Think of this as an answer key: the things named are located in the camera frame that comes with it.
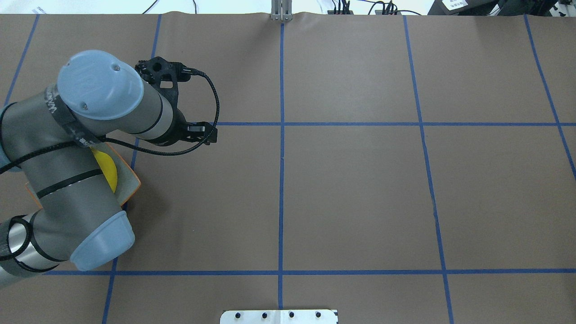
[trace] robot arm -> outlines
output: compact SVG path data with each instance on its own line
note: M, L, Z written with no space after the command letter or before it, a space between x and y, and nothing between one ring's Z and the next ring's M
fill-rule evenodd
M213 126L186 122L176 107L177 82L191 75L205 77L214 91ZM161 81L173 86L160 88ZM121 130L158 146L198 142L178 153L189 152L216 142L218 107L214 86L201 71L160 57L140 61L133 69L106 52L91 50L72 56L57 84L44 93L4 108L0 167L22 160L19 166L43 208L0 224L0 288L68 259L79 270L94 269L132 246L126 212L86 147L118 142L105 135Z

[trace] blue grid line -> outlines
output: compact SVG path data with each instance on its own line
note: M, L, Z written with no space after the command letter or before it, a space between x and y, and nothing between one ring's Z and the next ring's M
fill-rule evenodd
M22 64L24 63L24 58L26 57L26 53L28 52L28 47L30 47L30 42L32 41L32 36L34 35L34 31L36 31L36 26L38 25L38 20L40 19L40 15L37 14L36 18L34 19L34 24L32 24L32 29L30 30L30 34L28 35L28 40L26 41L26 45L22 50L22 55L20 55L20 61L18 61L18 66L16 67L16 72L14 72L14 77L12 78L12 83L10 83L10 88L8 89L8 94L6 95L6 99L4 100L4 105L8 105L10 102L10 97L12 96L12 91L14 90L14 86L16 86L16 79L18 79L18 75L20 74L20 69L22 68Z
M528 22L528 15L526 14L524 15L524 23L526 24L526 30L528 31L528 38L530 39L530 45L532 46L532 53L534 54L536 67L538 67L538 72L540 73L540 78L542 78L542 83L544 84L544 90L546 91L548 102L550 103L550 109L552 110L554 120L556 121L556 125L558 126L558 132L560 133L560 138L562 139L562 144L564 145L564 150L566 151L566 156L568 157L568 162L570 163L570 168L572 168L572 174L574 175L574 179L576 179L576 167L574 167L574 160L572 160L572 155L570 154L568 143L566 142L566 138L564 137L564 131L562 131L562 125L560 124L560 119L558 118L556 107L554 107L554 101L552 100L552 95L550 95L550 89L548 88L548 83L546 83L546 78L544 77L542 66L540 65L538 53L536 52L536 46L534 45L534 38L532 37L532 31L530 29L530 22Z
M283 305L284 270L284 24L280 25L280 189L278 205L278 309Z
M422 122L424 126L496 126L496 127L557 127L558 123L509 123L509 122ZM282 122L219 122L219 126L282 126ZM284 122L284 126L420 126L419 122ZM560 123L576 126L576 123Z
M45 276L109 276L112 271L52 270ZM576 268L413 269L413 270L119 270L116 276L421 276L443 274L576 273Z
M160 32L160 24L162 22L162 14L158 15L158 19L156 21L156 32L154 33L154 43L152 44L152 52L150 54L150 58L153 58L156 55L156 45L158 44L158 34ZM138 146L140 144L140 139L136 138L134 140L134 146ZM130 161L130 168L134 170L136 166L136 156L138 151L133 150L132 152L132 160ZM123 210L126 210L128 203L124 204ZM108 311L110 310L110 301L112 300L112 291L114 289L114 279L118 275L116 271L116 267L118 265L118 257L114 258L112 261L112 270L110 271L110 280L108 281L108 292L106 294L106 302L104 304L104 312L102 314L102 324L106 324L108 321Z
M430 160L428 158L428 148L426 147L426 136L424 134L424 123L422 120L422 110L420 109L420 98L418 96L418 85L416 83L416 72L414 70L414 60L412 58L412 47L410 46L410 33L408 32L408 21L406 16L404 19L404 32L406 34L406 46L408 48L408 60L410 62L410 73L412 74L412 86L414 87L414 99L416 101L416 111L418 112L418 122L420 123L420 137L422 139L422 149L424 152L424 162L426 164L426 173L428 176L428 187L430 190L430 198L432 199L432 207L434 212L434 222L436 226L436 239L438 240L438 252L440 254L440 265L442 270L446 271L446 261L444 259L444 247L442 245L442 235L440 233L440 221L438 219L438 208L436 206L436 197L434 194L434 183L432 182L432 172L430 171ZM446 295L446 305L448 307L448 319L450 324L454 324L454 315L452 312L452 301L450 299L450 288L448 286L448 275L442 275L444 279L444 292Z

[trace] white bracket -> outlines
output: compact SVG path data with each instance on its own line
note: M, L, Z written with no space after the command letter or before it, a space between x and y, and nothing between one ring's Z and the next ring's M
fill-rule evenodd
M338 324L336 310L226 311L220 324Z
M270 19L279 22L292 20L292 0L272 0Z

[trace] white plate with holes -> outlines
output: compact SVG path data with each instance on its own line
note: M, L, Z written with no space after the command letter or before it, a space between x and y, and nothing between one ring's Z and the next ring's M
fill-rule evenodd
M338 324L338 311L226 311L220 317L220 324Z

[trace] blue joint cover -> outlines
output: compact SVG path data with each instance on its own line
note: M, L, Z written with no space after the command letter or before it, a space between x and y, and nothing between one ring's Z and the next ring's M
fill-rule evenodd
M70 256L80 271L92 270L126 252L134 232L125 211L118 212L94 230Z
M6 107L4 107L0 110L0 114L6 109ZM6 153L4 152L4 148L2 147L2 141L0 141L0 168L6 164L9 164L10 162L12 162L12 161L10 161L10 159L8 159L8 156L6 155ZM18 167L13 167L12 169L10 169L8 171L20 172L20 171L22 171L22 169L18 168Z
M112 54L80 52L58 74L62 100L76 114L96 120L126 116L142 101L144 85L138 72Z

